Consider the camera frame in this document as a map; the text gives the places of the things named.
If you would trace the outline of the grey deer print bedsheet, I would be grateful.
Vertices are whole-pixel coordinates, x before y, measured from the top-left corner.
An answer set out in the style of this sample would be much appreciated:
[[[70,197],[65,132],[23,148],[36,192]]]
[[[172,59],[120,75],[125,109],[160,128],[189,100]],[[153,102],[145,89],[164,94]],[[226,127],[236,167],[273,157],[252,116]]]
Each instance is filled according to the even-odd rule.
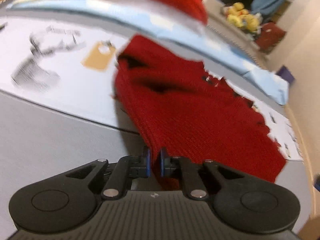
[[[300,238],[310,200],[291,124],[243,76],[174,42],[95,18],[27,14],[1,22],[2,239]],[[192,200],[176,179],[161,176],[159,153],[159,174],[151,163],[151,177],[133,180],[118,200],[93,194],[88,179],[66,177],[148,147],[114,86],[117,57],[135,35],[203,62],[252,101],[286,161],[275,182],[242,172],[210,200]]]

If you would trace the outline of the purple paper bag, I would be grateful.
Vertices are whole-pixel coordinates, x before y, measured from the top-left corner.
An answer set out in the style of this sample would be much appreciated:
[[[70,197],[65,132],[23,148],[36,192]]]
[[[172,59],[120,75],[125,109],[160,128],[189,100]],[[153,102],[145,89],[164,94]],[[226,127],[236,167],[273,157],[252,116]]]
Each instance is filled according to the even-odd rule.
[[[295,81],[295,77],[292,75],[290,70],[286,66],[281,66],[280,69],[276,72],[276,74],[287,81],[289,85],[292,85]]]

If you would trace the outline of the light blue folded duvet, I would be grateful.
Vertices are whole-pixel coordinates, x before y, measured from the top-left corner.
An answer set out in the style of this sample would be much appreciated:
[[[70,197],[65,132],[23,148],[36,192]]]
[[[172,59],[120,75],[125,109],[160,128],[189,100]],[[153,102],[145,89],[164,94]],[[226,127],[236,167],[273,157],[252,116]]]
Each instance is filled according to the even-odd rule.
[[[154,0],[8,0],[11,10],[66,11],[97,16],[136,28],[213,59],[243,76],[280,105],[289,99],[289,83],[263,70],[254,56],[211,26]]]

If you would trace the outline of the small red knit sweater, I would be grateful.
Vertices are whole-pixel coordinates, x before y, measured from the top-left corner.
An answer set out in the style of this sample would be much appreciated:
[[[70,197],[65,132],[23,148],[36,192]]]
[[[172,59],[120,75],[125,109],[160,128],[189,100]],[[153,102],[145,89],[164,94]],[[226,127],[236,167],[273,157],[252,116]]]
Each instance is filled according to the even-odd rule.
[[[152,153],[166,148],[200,164],[212,159],[275,182],[285,158],[269,138],[264,117],[225,79],[210,75],[201,61],[179,57],[135,35],[117,57],[116,97]]]

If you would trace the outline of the wooden bed frame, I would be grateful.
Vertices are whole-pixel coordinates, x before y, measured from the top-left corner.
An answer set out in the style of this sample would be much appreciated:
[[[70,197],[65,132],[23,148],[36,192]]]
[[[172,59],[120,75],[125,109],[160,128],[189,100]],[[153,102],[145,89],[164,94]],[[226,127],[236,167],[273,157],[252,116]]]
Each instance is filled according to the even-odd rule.
[[[299,123],[297,115],[289,105],[285,106],[285,112],[297,136],[311,193],[311,214],[298,235],[302,239],[319,239],[319,191],[315,188],[319,178],[319,146],[313,146],[310,133],[306,131],[304,124]]]

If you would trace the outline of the dark red plush toy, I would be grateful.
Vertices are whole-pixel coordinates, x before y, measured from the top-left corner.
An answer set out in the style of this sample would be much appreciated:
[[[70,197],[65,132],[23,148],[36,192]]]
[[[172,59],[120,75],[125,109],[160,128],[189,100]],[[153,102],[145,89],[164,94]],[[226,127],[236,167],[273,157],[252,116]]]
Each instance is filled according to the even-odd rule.
[[[259,37],[255,40],[262,53],[269,54],[283,40],[286,31],[274,22],[263,24]]]

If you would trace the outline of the yellow plush toy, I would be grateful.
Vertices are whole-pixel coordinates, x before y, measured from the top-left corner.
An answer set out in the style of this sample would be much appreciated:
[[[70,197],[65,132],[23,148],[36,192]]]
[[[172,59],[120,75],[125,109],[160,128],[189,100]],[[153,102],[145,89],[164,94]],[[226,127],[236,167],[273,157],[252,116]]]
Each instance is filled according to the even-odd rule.
[[[241,30],[257,33],[261,29],[260,16],[258,14],[251,14],[241,2],[224,7],[223,14],[228,23]]]

